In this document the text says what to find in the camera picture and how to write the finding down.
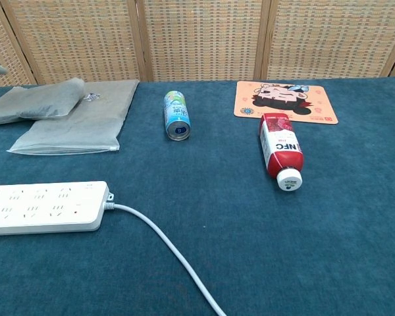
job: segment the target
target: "white power strip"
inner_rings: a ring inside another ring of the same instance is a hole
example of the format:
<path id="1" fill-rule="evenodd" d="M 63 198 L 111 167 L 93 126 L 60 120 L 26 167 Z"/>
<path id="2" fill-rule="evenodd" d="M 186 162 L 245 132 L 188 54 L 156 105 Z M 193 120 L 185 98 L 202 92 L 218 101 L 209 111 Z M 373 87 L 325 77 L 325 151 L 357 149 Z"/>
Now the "white power strip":
<path id="1" fill-rule="evenodd" d="M 0 235 L 96 230 L 112 199 L 103 181 L 0 186 Z"/>

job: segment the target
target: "wicker wall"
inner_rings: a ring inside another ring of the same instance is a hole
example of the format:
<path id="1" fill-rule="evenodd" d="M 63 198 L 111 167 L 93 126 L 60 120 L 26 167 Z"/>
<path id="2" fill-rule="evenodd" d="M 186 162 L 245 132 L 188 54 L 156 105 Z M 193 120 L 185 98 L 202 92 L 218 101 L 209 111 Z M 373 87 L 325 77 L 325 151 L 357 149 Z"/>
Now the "wicker wall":
<path id="1" fill-rule="evenodd" d="M 395 75 L 395 0 L 0 0 L 0 64 L 0 86 Z"/>

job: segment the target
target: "red bottle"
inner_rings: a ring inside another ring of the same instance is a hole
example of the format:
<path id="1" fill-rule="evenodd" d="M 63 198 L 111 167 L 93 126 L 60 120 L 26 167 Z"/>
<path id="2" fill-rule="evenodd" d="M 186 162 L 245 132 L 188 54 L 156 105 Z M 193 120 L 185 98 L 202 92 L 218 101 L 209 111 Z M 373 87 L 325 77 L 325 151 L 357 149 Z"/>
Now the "red bottle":
<path id="1" fill-rule="evenodd" d="M 259 135 L 266 168 L 284 191 L 297 190 L 302 185 L 300 174 L 304 156 L 288 116 L 267 113 L 261 118 Z"/>

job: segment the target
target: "gray bag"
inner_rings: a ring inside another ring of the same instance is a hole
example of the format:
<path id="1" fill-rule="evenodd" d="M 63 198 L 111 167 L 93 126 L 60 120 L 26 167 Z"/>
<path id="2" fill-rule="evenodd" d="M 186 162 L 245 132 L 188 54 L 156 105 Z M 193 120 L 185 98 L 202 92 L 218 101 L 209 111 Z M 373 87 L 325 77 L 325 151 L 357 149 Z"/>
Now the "gray bag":
<path id="1" fill-rule="evenodd" d="M 119 150 L 117 135 L 138 83 L 138 80 L 85 83 L 87 97 L 67 117 L 38 120 L 8 151 L 72 155 Z"/>
<path id="2" fill-rule="evenodd" d="M 82 79 L 73 78 L 30 89 L 14 87 L 0 97 L 0 124 L 68 115 L 84 97 L 84 84 Z"/>

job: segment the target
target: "blue tablecloth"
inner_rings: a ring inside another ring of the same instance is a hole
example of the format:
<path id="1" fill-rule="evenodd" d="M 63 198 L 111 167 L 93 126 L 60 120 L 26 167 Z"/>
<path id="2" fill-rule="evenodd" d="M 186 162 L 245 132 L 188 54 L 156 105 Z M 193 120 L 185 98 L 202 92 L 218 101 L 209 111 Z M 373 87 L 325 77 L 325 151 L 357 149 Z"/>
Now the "blue tablecloth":
<path id="1" fill-rule="evenodd" d="M 236 82 L 140 83 L 120 151 L 7 153 L 31 122 L 0 126 L 0 184 L 104 180 L 192 264 L 227 315 L 395 315 L 395 78 L 324 86 L 337 125 L 294 122 L 303 185 L 265 171 L 259 121 L 233 115 Z M 9 88 L 0 88 L 0 95 Z M 167 138 L 163 97 L 186 96 L 192 134 Z M 212 315 L 139 219 L 95 232 L 0 236 L 0 315 Z"/>

